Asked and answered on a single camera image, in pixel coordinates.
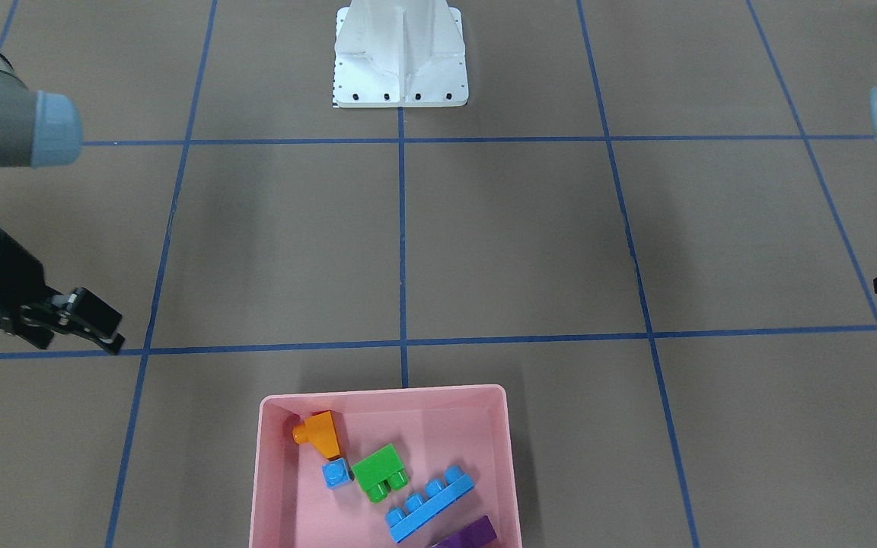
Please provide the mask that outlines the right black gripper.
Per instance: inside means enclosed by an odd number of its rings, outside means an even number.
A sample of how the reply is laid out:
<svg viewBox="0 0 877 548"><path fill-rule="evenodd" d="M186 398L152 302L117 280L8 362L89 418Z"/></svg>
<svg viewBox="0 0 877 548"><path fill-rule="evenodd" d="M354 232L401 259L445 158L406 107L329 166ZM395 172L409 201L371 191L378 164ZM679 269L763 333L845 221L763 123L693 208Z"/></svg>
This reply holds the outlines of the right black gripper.
<svg viewBox="0 0 877 548"><path fill-rule="evenodd" d="M126 342L119 333L123 315L87 288L76 288L65 300L70 320L42 327L29 323L27 312L49 310L59 292L46 284L44 267L0 228L0 332L20 337L43 350L53 333L72 334L118 356Z"/></svg>

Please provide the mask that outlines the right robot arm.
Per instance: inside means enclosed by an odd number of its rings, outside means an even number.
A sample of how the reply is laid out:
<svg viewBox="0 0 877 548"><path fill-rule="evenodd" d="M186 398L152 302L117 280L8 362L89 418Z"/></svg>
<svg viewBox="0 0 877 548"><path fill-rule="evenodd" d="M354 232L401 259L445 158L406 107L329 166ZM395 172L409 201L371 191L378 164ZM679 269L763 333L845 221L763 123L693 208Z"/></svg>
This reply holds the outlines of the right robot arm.
<svg viewBox="0 0 877 548"><path fill-rule="evenodd" d="M34 91L0 51L0 169L56 167L82 151L82 121L69 97ZM120 353L123 316L86 288L59 292L42 263L0 228L0 332L45 350L56 334L72 334L112 356Z"/></svg>

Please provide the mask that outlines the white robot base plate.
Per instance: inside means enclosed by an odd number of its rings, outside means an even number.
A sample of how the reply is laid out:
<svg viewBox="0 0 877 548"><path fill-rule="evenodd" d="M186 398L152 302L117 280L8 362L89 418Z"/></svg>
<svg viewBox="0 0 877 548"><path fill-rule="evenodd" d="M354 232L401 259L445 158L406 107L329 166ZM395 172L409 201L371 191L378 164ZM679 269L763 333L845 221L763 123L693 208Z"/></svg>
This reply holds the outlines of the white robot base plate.
<svg viewBox="0 0 877 548"><path fill-rule="evenodd" d="M470 98L461 11L446 1L352 1L335 15L332 105L462 107Z"/></svg>

